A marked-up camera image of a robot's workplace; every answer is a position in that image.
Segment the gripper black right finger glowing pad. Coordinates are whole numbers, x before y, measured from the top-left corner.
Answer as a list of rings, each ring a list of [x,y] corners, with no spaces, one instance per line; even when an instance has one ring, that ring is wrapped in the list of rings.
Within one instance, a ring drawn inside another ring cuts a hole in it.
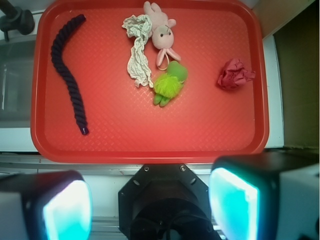
[[[273,150],[221,156],[208,181],[212,217],[228,240],[317,240],[320,156]]]

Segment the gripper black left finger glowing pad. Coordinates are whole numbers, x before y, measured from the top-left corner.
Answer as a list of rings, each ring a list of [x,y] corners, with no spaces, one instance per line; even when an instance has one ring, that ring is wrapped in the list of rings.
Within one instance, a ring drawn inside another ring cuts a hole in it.
[[[87,240],[92,194],[74,170],[0,177],[2,240]]]

